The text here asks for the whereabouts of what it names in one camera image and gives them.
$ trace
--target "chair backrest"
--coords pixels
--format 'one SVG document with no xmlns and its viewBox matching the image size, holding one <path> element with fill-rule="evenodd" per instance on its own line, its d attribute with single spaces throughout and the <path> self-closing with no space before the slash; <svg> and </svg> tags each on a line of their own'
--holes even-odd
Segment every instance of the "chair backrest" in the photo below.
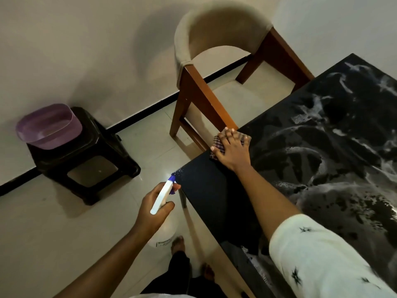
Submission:
<svg viewBox="0 0 397 298">
<path fill-rule="evenodd" d="M 201 52 L 217 46 L 234 46 L 255 53 L 271 29 L 270 21 L 254 7 L 231 0 L 202 4 L 183 16 L 175 32 L 177 87 L 183 67 Z"/>
</svg>

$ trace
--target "foot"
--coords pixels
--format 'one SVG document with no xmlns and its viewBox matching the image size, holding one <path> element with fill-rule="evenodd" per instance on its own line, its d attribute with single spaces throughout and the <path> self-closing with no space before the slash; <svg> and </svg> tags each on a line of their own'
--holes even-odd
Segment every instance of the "foot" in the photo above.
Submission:
<svg viewBox="0 0 397 298">
<path fill-rule="evenodd" d="M 178 236 L 171 245 L 171 255 L 174 255 L 178 251 L 185 252 L 185 240 L 183 236 Z"/>
<path fill-rule="evenodd" d="M 215 281 L 215 273 L 210 267 L 210 265 L 207 265 L 206 263 L 203 265 L 202 275 L 207 280 Z"/>
</svg>

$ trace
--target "left hand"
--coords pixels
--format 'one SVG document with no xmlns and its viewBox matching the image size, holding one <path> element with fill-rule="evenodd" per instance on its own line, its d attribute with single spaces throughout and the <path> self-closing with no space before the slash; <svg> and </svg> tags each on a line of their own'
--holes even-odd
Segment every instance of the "left hand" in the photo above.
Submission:
<svg viewBox="0 0 397 298">
<path fill-rule="evenodd" d="M 161 207 L 155 215 L 150 213 L 154 202 L 163 188 L 165 182 L 159 183 L 151 192 L 149 192 L 142 200 L 141 207 L 139 208 L 138 217 L 132 231 L 139 233 L 146 240 L 150 240 L 156 231 L 166 220 L 172 209 L 174 209 L 174 202 L 167 202 Z M 181 185 L 174 183 L 172 190 L 176 191 L 181 188 Z"/>
</svg>

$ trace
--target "black plastic stool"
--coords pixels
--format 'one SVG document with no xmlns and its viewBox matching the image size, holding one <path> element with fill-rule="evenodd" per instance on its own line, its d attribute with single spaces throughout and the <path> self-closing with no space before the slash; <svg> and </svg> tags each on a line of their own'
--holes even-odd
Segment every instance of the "black plastic stool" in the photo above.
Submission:
<svg viewBox="0 0 397 298">
<path fill-rule="evenodd" d="M 139 175 L 141 168 L 128 155 L 117 135 L 109 133 L 83 108 L 72 107 L 72 111 L 83 125 L 78 137 L 51 150 L 39 149 L 29 144 L 27 146 L 37 169 L 43 175 L 82 198 L 84 204 L 93 205 L 99 201 L 98 191 L 123 175 L 134 178 Z M 118 170 L 91 187 L 80 185 L 67 176 L 73 168 L 95 156 L 104 157 Z"/>
</svg>

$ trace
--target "table top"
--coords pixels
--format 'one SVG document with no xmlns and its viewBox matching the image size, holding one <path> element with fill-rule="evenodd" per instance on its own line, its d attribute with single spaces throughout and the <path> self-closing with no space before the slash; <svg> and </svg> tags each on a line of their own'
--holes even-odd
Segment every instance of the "table top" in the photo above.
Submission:
<svg viewBox="0 0 397 298">
<path fill-rule="evenodd" d="M 252 166 L 397 290 L 397 81 L 351 54 L 239 129 Z M 236 175 L 201 154 L 175 172 L 257 297 L 293 297 Z"/>
</svg>

